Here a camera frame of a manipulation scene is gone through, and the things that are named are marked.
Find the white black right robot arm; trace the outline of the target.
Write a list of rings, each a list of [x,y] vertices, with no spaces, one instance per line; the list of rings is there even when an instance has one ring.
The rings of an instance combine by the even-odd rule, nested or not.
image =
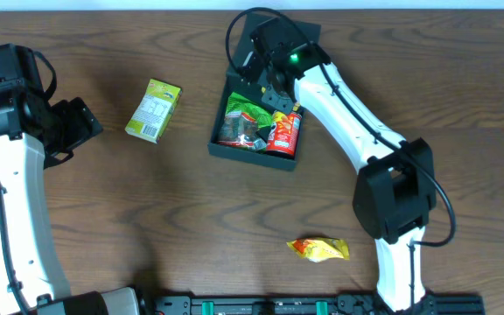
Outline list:
[[[431,147],[407,141],[354,94],[316,43],[255,47],[263,100],[284,113],[296,103],[327,129],[357,173],[353,210],[374,239],[377,294],[390,312],[419,311],[426,295],[420,248],[437,204]]]

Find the red chips can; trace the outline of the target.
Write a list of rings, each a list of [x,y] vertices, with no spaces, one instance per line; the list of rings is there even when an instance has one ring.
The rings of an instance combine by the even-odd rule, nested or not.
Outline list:
[[[284,158],[294,158],[302,116],[292,111],[286,115],[275,111],[268,136],[266,152]]]

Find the dark green box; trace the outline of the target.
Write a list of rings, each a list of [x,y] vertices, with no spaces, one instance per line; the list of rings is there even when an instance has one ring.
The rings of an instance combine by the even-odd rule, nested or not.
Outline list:
[[[270,20],[273,20],[276,25],[281,25],[285,30],[291,28],[285,22],[277,22],[276,17],[255,13],[249,14],[244,21],[244,28],[238,45],[236,46],[235,52],[232,54],[232,60],[236,65],[242,64],[253,50],[253,43],[250,38],[250,34],[253,30],[258,25]],[[241,81],[236,71],[229,66],[226,71],[226,82],[220,98],[220,106],[215,118],[211,140],[207,145],[209,154],[219,158],[231,159],[253,165],[293,171],[297,164],[297,157],[269,156],[265,155],[263,152],[229,147],[220,143],[221,127],[225,121],[228,99],[233,92],[246,97],[260,107],[263,105],[261,102],[263,96],[261,85],[258,83],[248,84],[246,81]]]

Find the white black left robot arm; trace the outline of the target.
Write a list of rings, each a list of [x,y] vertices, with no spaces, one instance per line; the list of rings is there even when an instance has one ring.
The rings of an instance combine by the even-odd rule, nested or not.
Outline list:
[[[132,287],[73,295],[54,247],[44,171],[102,128],[81,98],[51,105],[23,80],[0,82],[0,314],[140,314]]]

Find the green candy bag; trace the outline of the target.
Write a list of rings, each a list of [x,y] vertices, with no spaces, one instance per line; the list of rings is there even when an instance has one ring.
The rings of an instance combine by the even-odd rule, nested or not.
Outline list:
[[[246,151],[264,151],[267,143],[258,132],[269,128],[271,124],[271,113],[243,95],[233,92],[227,99],[217,143]]]

